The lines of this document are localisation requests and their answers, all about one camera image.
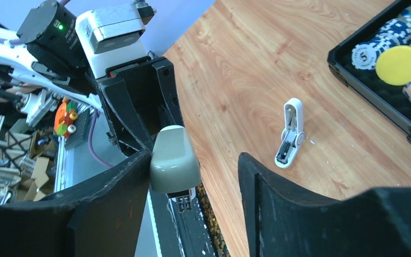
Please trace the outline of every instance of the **white wall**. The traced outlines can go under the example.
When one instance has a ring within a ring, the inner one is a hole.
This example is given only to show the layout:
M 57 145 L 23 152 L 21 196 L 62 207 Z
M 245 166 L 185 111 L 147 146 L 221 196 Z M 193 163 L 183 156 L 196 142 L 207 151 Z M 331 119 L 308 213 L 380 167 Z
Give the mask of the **white wall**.
M 163 55 L 215 0 L 146 0 L 157 10 L 142 40 L 147 50 Z M 0 23 L 17 31 L 31 8 L 42 0 L 0 0 Z M 67 8 L 76 16 L 96 8 L 121 5 L 130 0 L 71 0 Z

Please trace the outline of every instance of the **small white stapler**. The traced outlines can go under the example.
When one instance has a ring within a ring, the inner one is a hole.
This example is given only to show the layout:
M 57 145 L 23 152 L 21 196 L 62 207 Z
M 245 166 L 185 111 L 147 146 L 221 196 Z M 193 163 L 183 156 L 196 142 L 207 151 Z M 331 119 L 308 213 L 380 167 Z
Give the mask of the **small white stapler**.
M 285 127 L 281 134 L 281 146 L 275 155 L 275 164 L 287 169 L 292 165 L 300 146 L 305 140 L 303 132 L 303 104 L 297 98 L 292 98 L 284 104 Z

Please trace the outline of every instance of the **wooden table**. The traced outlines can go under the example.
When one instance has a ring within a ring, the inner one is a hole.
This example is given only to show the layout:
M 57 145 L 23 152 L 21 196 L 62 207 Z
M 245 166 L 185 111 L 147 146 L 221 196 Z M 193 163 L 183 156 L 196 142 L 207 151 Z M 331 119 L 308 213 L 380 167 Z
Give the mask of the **wooden table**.
M 237 160 L 248 152 L 336 199 L 411 186 L 406 136 L 331 74 L 329 50 L 392 0 L 217 0 L 169 50 L 186 127 L 231 256 L 248 256 Z M 273 158 L 283 104 L 302 100 L 307 139 L 293 166 Z

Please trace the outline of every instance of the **wire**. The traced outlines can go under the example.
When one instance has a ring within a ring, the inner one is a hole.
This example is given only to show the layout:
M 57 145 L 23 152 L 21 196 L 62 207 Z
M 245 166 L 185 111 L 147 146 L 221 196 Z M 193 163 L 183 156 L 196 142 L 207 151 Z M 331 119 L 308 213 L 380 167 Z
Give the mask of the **wire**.
M 60 0 L 59 4 L 64 6 L 66 4 L 68 4 L 70 2 L 70 0 Z
M 90 124 L 90 130 L 89 130 L 89 138 L 87 139 L 87 145 L 89 146 L 89 152 L 92 155 L 94 159 L 96 159 L 98 162 L 100 162 L 102 165 L 108 167 L 109 169 L 113 168 L 114 166 L 107 163 L 103 159 L 101 159 L 94 151 L 94 148 L 92 147 L 92 136 L 94 134 L 94 128 L 95 128 L 95 123 L 97 122 L 98 119 L 98 110 L 94 108 L 94 117 L 92 118 L 92 123 Z
M 21 87 L 21 88 L 36 88 L 36 89 L 42 88 L 41 86 L 37 86 L 37 85 L 24 85 L 24 84 L 13 85 L 13 84 L 7 84 L 7 83 L 4 83 L 4 84 L 0 83 L 0 87 L 3 87 L 3 88 Z
M 64 5 L 66 5 L 67 3 L 69 3 L 69 2 L 70 2 L 70 0 L 61 0 L 61 1 L 59 2 L 59 4 L 62 5 L 62 6 L 64 6 Z M 18 45 L 20 45 L 20 44 L 24 44 L 24 43 L 21 41 L 21 39 L 10 39 L 10 40 L 8 40 L 8 39 L 1 39 L 1 38 L 0 38 L 0 44 L 4 44 L 5 41 L 8 41 L 12 46 L 18 46 Z

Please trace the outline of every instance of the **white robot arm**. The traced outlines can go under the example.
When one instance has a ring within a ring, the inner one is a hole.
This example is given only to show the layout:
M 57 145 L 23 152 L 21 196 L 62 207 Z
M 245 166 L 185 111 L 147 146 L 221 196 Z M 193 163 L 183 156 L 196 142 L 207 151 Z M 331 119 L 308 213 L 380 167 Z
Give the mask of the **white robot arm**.
M 0 65 L 6 65 L 13 69 L 13 71 L 9 73 L 9 76 L 13 79 L 13 84 L 20 85 L 30 83 L 40 85 L 52 92 L 65 95 L 98 110 L 101 109 L 101 104 L 97 102 L 94 97 L 87 97 L 65 90 L 55 85 L 44 75 L 34 71 L 32 65 L 38 62 L 37 59 L 28 52 L 26 45 L 21 43 L 12 44 L 12 40 L 18 41 L 16 32 L 0 28 Z

